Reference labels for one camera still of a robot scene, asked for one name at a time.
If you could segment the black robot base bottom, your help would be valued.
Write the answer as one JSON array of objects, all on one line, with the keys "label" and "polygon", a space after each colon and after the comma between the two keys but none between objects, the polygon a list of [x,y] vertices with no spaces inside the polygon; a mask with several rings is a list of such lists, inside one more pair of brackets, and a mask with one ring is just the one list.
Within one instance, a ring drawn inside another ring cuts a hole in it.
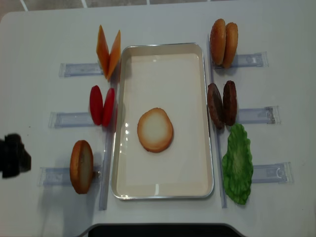
[{"label": "black robot base bottom", "polygon": [[89,228],[83,237],[240,237],[238,231],[213,224],[105,224]]}]

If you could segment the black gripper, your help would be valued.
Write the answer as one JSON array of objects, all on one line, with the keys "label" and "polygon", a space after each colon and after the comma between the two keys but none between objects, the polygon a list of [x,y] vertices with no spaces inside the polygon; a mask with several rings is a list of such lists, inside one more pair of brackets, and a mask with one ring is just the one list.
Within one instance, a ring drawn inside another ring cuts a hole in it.
[{"label": "black gripper", "polygon": [[2,178],[13,178],[31,170],[32,158],[25,150],[21,136],[8,134],[0,140],[0,171]]}]

